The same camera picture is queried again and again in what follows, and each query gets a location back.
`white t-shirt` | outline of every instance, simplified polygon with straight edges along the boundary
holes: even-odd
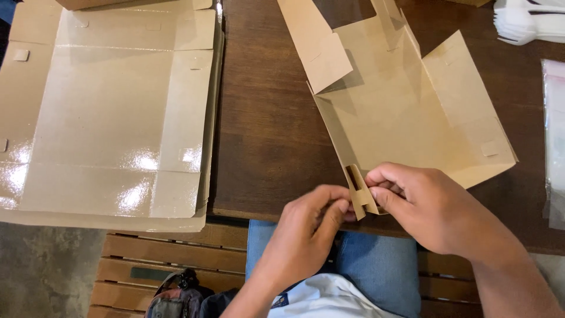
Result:
[[[277,296],[269,311],[276,317],[400,318],[373,305],[351,282],[337,274],[314,275]]]

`right hand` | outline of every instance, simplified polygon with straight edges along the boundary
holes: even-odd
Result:
[[[469,192],[437,169],[385,162],[365,183],[375,201],[422,246],[488,262],[518,239]]]

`backpack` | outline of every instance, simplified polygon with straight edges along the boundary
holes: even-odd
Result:
[[[177,288],[169,289],[175,280],[179,281]],[[199,285],[192,269],[171,273],[155,293],[145,318],[199,318],[200,305],[213,294],[211,289]]]

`hand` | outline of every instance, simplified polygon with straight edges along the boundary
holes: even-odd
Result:
[[[322,185],[288,203],[251,277],[272,282],[279,293],[314,275],[328,257],[349,202],[347,188]]]
[[[496,216],[437,169],[386,162],[371,170],[365,183],[375,201],[430,251],[486,262],[513,246],[521,248]]]

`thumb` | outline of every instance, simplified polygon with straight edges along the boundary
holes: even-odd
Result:
[[[314,234],[315,240],[321,241],[322,244],[331,243],[344,222],[344,215],[348,209],[349,201],[345,199],[335,201],[326,210],[324,218]]]
[[[387,188],[370,187],[375,201],[396,219],[411,209],[412,204]]]

